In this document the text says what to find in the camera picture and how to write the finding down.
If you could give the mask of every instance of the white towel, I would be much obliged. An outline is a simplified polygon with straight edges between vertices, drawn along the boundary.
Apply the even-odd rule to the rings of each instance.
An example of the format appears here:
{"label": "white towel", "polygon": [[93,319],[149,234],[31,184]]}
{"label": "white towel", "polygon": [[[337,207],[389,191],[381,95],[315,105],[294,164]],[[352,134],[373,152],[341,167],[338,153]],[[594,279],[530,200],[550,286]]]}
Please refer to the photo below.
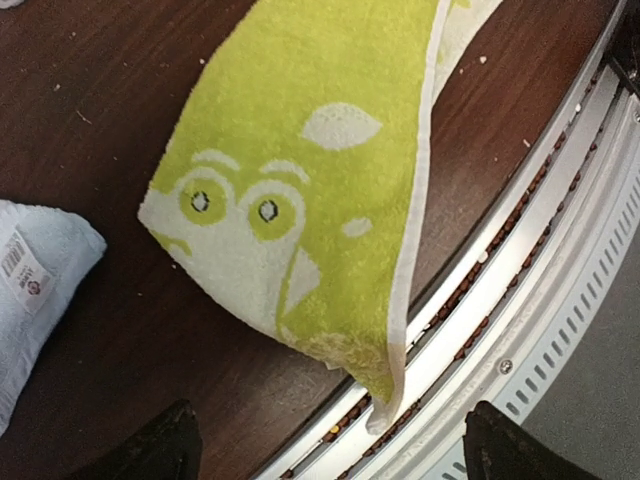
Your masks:
{"label": "white towel", "polygon": [[40,349],[105,248],[77,215],[0,200],[0,436]]}
{"label": "white towel", "polygon": [[0,9],[17,7],[22,2],[24,2],[24,0],[0,0]]}

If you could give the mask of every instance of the wooden table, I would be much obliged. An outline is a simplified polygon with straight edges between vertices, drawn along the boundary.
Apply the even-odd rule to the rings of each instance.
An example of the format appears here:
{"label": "wooden table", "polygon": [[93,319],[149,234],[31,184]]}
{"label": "wooden table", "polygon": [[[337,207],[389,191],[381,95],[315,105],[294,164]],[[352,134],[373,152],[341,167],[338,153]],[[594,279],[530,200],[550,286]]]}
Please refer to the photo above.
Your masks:
{"label": "wooden table", "polygon": [[[614,3],[505,0],[474,40],[433,114],[414,298],[523,160]],[[198,413],[202,478],[246,478],[343,381],[232,318],[136,220],[200,59],[251,4],[27,0],[0,12],[0,197],[77,212],[109,243],[0,439],[0,478],[60,477],[179,397]]]}

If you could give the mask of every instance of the screw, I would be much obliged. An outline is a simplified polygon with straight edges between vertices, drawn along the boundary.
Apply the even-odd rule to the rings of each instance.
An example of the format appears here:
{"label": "screw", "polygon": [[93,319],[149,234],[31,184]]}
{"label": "screw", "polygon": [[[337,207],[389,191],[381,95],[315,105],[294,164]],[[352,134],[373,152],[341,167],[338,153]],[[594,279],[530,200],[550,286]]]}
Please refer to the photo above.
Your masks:
{"label": "screw", "polygon": [[511,370],[513,370],[513,362],[511,360],[501,361],[498,370],[500,370],[500,373],[503,375],[509,375]]}

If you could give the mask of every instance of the cartoon eye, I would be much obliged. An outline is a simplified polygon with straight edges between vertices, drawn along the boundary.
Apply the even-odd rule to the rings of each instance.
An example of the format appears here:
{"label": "cartoon eye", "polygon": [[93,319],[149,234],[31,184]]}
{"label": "cartoon eye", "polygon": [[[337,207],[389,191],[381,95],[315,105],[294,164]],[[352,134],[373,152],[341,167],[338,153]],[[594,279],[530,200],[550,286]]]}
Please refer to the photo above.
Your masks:
{"label": "cartoon eye", "polygon": [[196,192],[193,197],[191,197],[191,206],[198,213],[206,212],[209,208],[207,192]]}
{"label": "cartoon eye", "polygon": [[273,200],[265,200],[258,209],[260,218],[269,223],[278,216],[278,205]]}
{"label": "cartoon eye", "polygon": [[296,209],[287,197],[267,194],[250,205],[249,223],[258,239],[278,240],[295,226]]}
{"label": "cartoon eye", "polygon": [[195,178],[180,193],[180,209],[196,225],[211,225],[225,217],[227,196],[216,180]]}

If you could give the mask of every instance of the towel label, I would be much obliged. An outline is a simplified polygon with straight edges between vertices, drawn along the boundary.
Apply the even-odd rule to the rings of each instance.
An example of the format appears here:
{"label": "towel label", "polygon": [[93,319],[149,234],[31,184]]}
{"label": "towel label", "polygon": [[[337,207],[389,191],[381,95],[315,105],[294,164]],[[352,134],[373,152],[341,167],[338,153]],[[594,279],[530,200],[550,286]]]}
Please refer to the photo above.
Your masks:
{"label": "towel label", "polygon": [[35,315],[53,290],[53,275],[40,265],[17,230],[2,249],[0,259],[0,276],[24,309]]}

